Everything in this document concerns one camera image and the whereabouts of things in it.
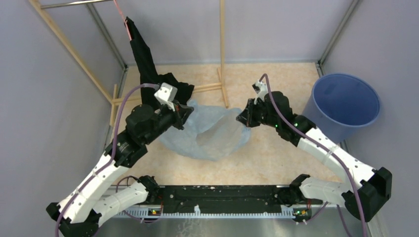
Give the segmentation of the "light blue plastic trash bag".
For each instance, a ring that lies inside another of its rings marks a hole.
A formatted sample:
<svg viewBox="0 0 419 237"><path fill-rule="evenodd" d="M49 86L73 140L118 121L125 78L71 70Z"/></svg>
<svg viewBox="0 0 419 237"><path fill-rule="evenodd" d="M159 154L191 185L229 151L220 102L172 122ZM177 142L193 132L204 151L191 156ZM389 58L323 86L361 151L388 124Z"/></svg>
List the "light blue plastic trash bag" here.
<svg viewBox="0 0 419 237"><path fill-rule="evenodd" d="M169 128L159 140L169 150L185 157L218 161L243 147L251 130L236 120L239 108L200 105L190 100L194 111L183 130Z"/></svg>

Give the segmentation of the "blue plastic trash bin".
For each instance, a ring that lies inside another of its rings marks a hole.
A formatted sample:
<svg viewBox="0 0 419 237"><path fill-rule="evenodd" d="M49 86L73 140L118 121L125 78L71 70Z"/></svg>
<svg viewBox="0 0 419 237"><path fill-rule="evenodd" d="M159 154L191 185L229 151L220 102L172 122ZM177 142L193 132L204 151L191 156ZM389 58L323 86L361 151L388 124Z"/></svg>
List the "blue plastic trash bin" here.
<svg viewBox="0 0 419 237"><path fill-rule="evenodd" d="M376 91L364 80L343 73L319 78L302 112L334 143L373 124L379 114Z"/></svg>

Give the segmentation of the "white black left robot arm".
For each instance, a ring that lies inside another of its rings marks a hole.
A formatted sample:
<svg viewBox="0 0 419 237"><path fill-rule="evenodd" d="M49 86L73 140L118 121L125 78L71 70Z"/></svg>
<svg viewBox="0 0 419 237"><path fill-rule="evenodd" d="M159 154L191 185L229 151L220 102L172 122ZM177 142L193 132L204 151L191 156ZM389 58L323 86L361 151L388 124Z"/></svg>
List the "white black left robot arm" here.
<svg viewBox="0 0 419 237"><path fill-rule="evenodd" d="M161 106L158 113L150 105L138 105L126 117L126 128L119 133L83 182L60 202L46 208L56 222L55 235L92 237L110 218L135 204L153 204L158 184L151 176L141 176L134 184L111 196L103 194L122 174L147 153L147 145L170 127L183 130L193 107L175 103Z"/></svg>

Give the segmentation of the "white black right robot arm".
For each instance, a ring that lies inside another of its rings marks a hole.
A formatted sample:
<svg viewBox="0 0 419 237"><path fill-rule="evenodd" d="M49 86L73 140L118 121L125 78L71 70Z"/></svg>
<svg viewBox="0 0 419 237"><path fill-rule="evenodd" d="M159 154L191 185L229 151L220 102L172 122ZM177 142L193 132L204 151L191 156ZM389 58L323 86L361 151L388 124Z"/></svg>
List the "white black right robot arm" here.
<svg viewBox="0 0 419 237"><path fill-rule="evenodd" d="M295 114L281 92L249 99L236 120L248 128L273 127L283 140L314 156L342 180L301 174L291 184L293 202L304 203L309 198L344 205L352 216L369 222L390 199L392 173L388 169L375 169L350 155L308 118Z"/></svg>

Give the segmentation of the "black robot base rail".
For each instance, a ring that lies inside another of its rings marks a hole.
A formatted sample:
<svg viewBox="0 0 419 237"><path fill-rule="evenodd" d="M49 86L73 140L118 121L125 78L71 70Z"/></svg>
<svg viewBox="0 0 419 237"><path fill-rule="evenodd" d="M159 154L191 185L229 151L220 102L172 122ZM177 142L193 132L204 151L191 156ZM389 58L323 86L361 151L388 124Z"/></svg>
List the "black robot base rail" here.
<svg viewBox="0 0 419 237"><path fill-rule="evenodd" d="M323 201L307 200L287 185L160 186L157 197L127 208L117 218L310 219Z"/></svg>

